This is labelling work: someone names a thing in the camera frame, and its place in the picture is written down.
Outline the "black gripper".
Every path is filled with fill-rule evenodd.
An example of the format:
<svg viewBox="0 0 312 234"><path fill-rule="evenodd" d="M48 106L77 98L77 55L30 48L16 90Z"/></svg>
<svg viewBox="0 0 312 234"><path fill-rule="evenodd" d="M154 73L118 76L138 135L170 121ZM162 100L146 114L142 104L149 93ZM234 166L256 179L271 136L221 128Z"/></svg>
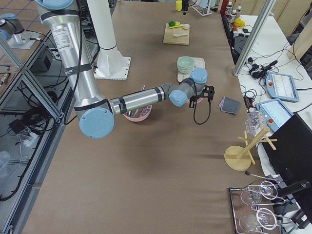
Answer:
<svg viewBox="0 0 312 234"><path fill-rule="evenodd" d="M215 88L213 86L205 85L199 97L207 98L207 100L213 100L214 94L215 94Z"/></svg>

